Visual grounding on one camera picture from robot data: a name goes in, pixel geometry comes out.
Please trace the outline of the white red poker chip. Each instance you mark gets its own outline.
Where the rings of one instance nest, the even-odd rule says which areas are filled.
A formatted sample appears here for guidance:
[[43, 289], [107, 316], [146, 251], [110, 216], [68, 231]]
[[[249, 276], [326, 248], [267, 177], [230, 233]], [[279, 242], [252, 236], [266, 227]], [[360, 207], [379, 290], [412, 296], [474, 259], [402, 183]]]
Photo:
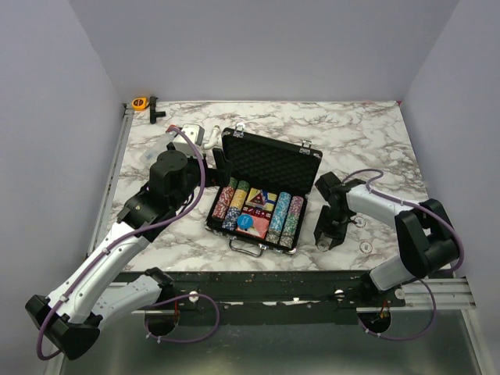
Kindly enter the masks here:
[[358, 227], [358, 228], [363, 228], [365, 227], [366, 225], [366, 221], [360, 217], [360, 216], [356, 216], [354, 219], [353, 219], [353, 223]]
[[370, 254], [373, 251], [373, 246], [368, 241], [363, 241], [359, 244], [359, 249], [365, 254]]
[[320, 241], [318, 244], [317, 244], [317, 248], [322, 251], [322, 252], [326, 252], [329, 250], [329, 245], [327, 242], [325, 241]]

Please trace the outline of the blue small blind button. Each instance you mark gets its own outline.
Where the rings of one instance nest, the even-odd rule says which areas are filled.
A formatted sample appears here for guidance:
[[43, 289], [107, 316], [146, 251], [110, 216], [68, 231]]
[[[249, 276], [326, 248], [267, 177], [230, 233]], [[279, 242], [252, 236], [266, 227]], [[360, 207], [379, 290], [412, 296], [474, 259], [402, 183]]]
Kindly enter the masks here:
[[237, 228], [239, 230], [247, 231], [253, 227], [253, 223], [254, 223], [253, 217], [251, 215], [246, 214], [246, 213], [241, 214], [237, 218]]

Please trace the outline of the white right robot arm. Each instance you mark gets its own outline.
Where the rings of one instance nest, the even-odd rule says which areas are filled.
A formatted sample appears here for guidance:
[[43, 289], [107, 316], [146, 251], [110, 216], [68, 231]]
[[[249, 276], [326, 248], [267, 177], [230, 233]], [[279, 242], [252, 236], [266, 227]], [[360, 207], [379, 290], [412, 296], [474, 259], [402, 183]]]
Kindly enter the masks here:
[[355, 179], [358, 172], [340, 180], [334, 173], [322, 175], [315, 183], [323, 199], [314, 230], [316, 246], [323, 242], [332, 249], [341, 245], [348, 224], [357, 214], [369, 216], [392, 228], [398, 240], [398, 254], [361, 277], [359, 296], [370, 306], [379, 305], [388, 290], [423, 279], [449, 263], [458, 269], [464, 260], [464, 246], [444, 206], [436, 199], [414, 202], [372, 188], [383, 176], [368, 181]]

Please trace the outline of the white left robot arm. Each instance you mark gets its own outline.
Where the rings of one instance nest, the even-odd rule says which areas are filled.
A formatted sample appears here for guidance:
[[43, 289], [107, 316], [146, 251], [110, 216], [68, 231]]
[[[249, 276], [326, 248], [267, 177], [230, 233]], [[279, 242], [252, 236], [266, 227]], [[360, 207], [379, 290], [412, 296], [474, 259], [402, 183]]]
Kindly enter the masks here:
[[158, 268], [108, 293], [125, 265], [145, 250], [171, 223], [186, 216], [206, 188], [230, 181], [232, 164], [215, 149], [214, 168], [197, 149], [161, 152], [149, 168], [148, 181], [129, 198], [101, 244], [49, 295], [33, 295], [25, 305], [38, 328], [36, 353], [42, 361], [64, 354], [78, 359], [97, 341], [106, 324], [136, 309], [166, 308], [202, 294], [179, 295], [174, 280]]

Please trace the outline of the red playing card deck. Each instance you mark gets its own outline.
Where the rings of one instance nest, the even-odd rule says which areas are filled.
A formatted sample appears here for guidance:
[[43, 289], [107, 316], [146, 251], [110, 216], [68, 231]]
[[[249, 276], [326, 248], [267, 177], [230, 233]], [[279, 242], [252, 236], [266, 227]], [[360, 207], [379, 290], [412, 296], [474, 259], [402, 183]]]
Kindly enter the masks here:
[[242, 232], [243, 234], [247, 234], [253, 236], [255, 238], [263, 239], [266, 236], [266, 232], [268, 231], [270, 221], [265, 218], [253, 217], [253, 227], [247, 231], [239, 230], [236, 227], [236, 231]]

